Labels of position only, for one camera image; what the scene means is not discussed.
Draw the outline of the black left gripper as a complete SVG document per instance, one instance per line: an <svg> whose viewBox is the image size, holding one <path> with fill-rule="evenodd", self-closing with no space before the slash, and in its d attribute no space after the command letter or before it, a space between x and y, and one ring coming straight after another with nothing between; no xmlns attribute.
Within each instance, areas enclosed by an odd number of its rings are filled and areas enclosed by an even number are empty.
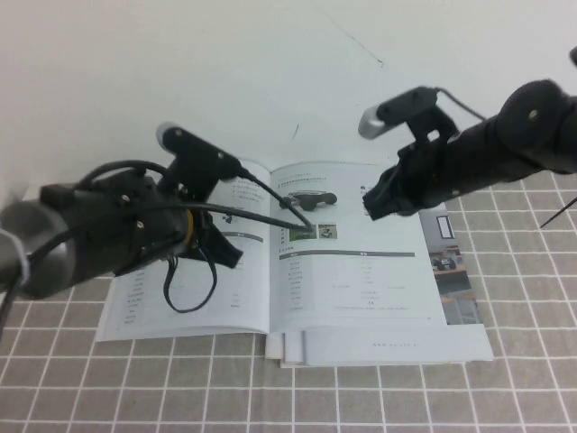
<svg viewBox="0 0 577 433"><path fill-rule="evenodd" d="M236 248L217 228L206 211L187 211L188 231L183 259L216 263L234 269L243 252Z"/></svg>

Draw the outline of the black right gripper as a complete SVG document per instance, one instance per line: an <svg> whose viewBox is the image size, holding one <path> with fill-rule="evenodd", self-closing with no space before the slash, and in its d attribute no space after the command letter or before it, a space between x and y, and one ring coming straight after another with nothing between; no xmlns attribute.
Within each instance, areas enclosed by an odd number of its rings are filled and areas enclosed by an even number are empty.
<svg viewBox="0 0 577 433"><path fill-rule="evenodd" d="M362 197L372 221L396 214L411 216L425 208L425 195L438 181L442 154L449 139L415 141L398 151L398 162L383 171Z"/></svg>

